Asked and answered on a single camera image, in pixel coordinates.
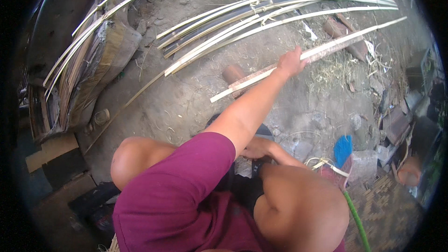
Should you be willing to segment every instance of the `leg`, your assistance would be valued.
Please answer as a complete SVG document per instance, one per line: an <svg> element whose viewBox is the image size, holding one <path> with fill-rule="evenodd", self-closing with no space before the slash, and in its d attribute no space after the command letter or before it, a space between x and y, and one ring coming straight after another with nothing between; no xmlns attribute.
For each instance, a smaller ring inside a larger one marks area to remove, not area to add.
<svg viewBox="0 0 448 252"><path fill-rule="evenodd" d="M120 190L154 164L171 155L176 146L145 137L128 137L113 155L111 177Z"/></svg>
<svg viewBox="0 0 448 252"><path fill-rule="evenodd" d="M349 207L339 189L316 173L288 165L264 164L264 195L254 219L263 236L282 251L332 252L349 223Z"/></svg>

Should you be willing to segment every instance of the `purple t-shirt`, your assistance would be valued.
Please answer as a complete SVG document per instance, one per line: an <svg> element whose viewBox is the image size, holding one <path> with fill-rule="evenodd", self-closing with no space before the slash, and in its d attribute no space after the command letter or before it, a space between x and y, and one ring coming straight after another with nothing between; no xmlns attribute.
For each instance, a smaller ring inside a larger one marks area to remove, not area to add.
<svg viewBox="0 0 448 252"><path fill-rule="evenodd" d="M272 250L232 194L213 191L234 159L227 137L204 132L129 182L113 213L121 252Z"/></svg>

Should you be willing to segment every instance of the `blue object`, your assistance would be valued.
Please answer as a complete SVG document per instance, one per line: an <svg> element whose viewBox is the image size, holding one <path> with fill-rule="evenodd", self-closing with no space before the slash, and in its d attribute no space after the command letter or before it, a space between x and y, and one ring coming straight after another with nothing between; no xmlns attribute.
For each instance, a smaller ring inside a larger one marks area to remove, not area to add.
<svg viewBox="0 0 448 252"><path fill-rule="evenodd" d="M333 147L335 167L341 168L352 153L352 136L341 136Z"/></svg>

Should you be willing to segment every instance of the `green stem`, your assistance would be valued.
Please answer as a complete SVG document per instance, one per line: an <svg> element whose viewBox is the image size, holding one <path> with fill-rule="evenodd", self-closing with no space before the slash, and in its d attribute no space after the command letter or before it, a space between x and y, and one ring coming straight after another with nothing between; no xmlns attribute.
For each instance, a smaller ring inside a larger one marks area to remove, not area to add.
<svg viewBox="0 0 448 252"><path fill-rule="evenodd" d="M361 219L359 218L358 213L356 212L356 208L353 205L352 199L349 196L349 193L347 191L344 191L345 199L347 200L347 203L349 204L350 211L352 212L353 218L355 219L356 225L358 226L359 234L361 235L362 244L364 245L364 249L366 252L371 252L369 241L367 240L366 231L364 230L364 227L362 226Z"/></svg>

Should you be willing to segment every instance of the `forearm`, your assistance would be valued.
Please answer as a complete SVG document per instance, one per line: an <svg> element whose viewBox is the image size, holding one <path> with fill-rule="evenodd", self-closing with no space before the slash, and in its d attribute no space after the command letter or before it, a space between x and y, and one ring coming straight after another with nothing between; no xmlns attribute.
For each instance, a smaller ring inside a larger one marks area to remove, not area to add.
<svg viewBox="0 0 448 252"><path fill-rule="evenodd" d="M288 154L279 144L271 141L268 147L268 156L276 161L279 165L292 165L305 169L309 169L299 160Z"/></svg>
<svg viewBox="0 0 448 252"><path fill-rule="evenodd" d="M224 110L205 132L218 132L229 138L238 156L254 137L287 80L283 72L273 70L270 76Z"/></svg>

